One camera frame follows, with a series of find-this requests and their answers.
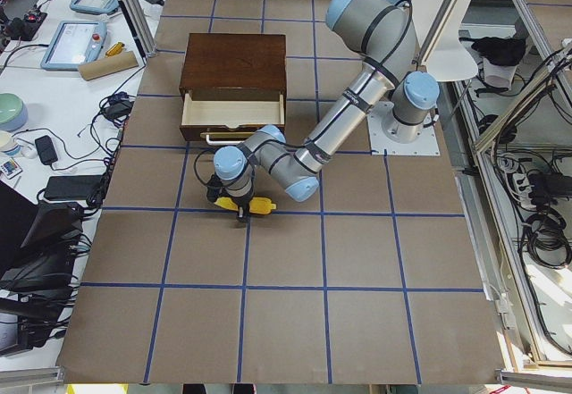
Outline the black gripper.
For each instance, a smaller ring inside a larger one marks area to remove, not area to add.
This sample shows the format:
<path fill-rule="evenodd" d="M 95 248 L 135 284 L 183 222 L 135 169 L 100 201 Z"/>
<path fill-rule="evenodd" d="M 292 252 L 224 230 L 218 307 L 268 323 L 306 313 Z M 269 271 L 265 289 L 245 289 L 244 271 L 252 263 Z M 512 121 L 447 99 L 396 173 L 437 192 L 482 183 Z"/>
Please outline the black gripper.
<path fill-rule="evenodd" d="M 254 181 L 252 174 L 244 174 L 235 179 L 226 180 L 219 177 L 222 189 L 219 197 L 229 197 L 238 206 L 237 220 L 240 223 L 249 221 L 249 204 L 254 197 Z"/>

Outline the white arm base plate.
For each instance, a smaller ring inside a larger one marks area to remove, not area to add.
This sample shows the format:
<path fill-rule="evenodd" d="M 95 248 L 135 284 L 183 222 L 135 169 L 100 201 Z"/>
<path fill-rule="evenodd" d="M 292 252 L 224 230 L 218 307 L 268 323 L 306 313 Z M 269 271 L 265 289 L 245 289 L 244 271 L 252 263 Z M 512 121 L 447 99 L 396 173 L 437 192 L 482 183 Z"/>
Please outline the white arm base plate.
<path fill-rule="evenodd" d="M 439 156 L 441 154 L 432 125 L 431 111 L 424 111 L 424 120 L 406 125 L 393 115 L 393 103 L 378 102 L 366 117 L 371 153 L 373 155 Z"/>

